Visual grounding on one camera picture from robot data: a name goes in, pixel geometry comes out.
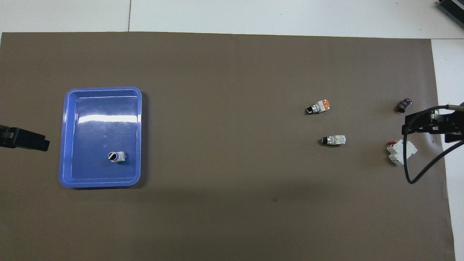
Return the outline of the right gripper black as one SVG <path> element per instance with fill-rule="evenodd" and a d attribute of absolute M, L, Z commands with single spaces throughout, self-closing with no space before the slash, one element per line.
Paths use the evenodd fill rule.
<path fill-rule="evenodd" d="M 453 108 L 452 113 L 440 114 L 438 111 L 413 113 L 405 116 L 401 127 L 402 135 L 412 133 L 444 134 L 446 143 L 464 140 L 464 109 Z"/>

